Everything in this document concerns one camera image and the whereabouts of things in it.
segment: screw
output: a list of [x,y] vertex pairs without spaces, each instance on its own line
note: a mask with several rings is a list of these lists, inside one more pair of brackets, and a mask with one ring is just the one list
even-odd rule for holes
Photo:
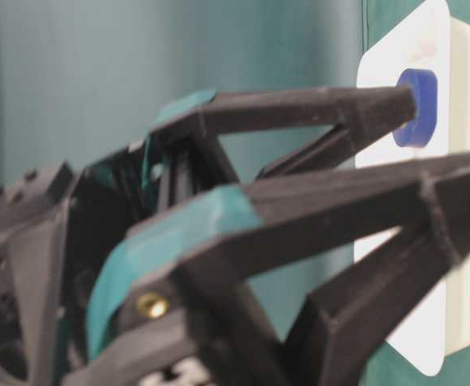
[[169,310],[169,302],[159,294],[149,292],[137,299],[138,312],[149,319],[157,319]]
[[36,169],[31,169],[31,170],[28,170],[25,174],[24,174],[24,180],[26,182],[31,182],[33,181],[34,179],[36,179],[36,176],[39,175],[39,171],[36,170]]
[[20,201],[23,198],[23,196],[24,196],[24,194],[22,193],[22,191],[20,189],[18,189],[17,191],[14,191],[14,192],[12,192],[11,194],[8,195],[7,202],[9,204],[17,203],[18,201]]

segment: blue button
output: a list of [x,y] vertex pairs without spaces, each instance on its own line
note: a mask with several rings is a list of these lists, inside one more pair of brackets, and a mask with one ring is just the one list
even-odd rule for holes
[[438,104],[438,81],[433,71],[408,68],[397,85],[411,87],[417,113],[415,119],[394,131],[394,140],[401,147],[424,147],[435,132]]

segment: teal tape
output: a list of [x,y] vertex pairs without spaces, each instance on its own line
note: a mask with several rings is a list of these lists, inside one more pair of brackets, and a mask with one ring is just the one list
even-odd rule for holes
[[184,96],[177,101],[171,102],[160,109],[156,120],[153,122],[153,126],[161,125],[162,123],[179,117],[189,110],[211,102],[214,100],[216,95],[217,90],[215,88],[207,88],[205,90],[192,92],[191,94]]
[[220,187],[117,245],[104,264],[88,307],[89,358],[95,359],[112,339],[110,319],[136,280],[204,241],[261,224],[239,187]]
[[[160,109],[156,120],[153,122],[151,127],[161,125],[167,121],[171,121],[174,118],[186,113],[187,111],[195,109],[196,107],[204,105],[205,103],[209,103],[214,100],[216,95],[216,89],[208,88],[205,90],[192,92],[190,95],[184,96],[177,101],[169,103]],[[157,189],[151,180],[151,168],[153,165],[151,165],[149,160],[149,149],[151,143],[150,139],[151,138],[149,135],[145,140],[144,160],[141,164],[141,189],[144,195],[145,207],[148,208],[149,212],[152,213],[153,209],[156,207]]]

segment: teal backdrop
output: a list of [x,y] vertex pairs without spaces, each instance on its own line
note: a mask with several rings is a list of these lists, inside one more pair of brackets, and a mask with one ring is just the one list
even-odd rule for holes
[[[79,169],[131,141],[195,89],[355,82],[358,0],[0,0],[0,183],[67,159]],[[222,138],[239,175],[321,129]],[[350,247],[253,282],[281,336]]]

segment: brass screw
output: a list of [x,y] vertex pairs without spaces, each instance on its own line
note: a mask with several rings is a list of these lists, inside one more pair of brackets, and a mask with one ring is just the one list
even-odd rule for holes
[[146,318],[157,319],[167,313],[169,302],[159,294],[149,292],[137,299],[137,310]]

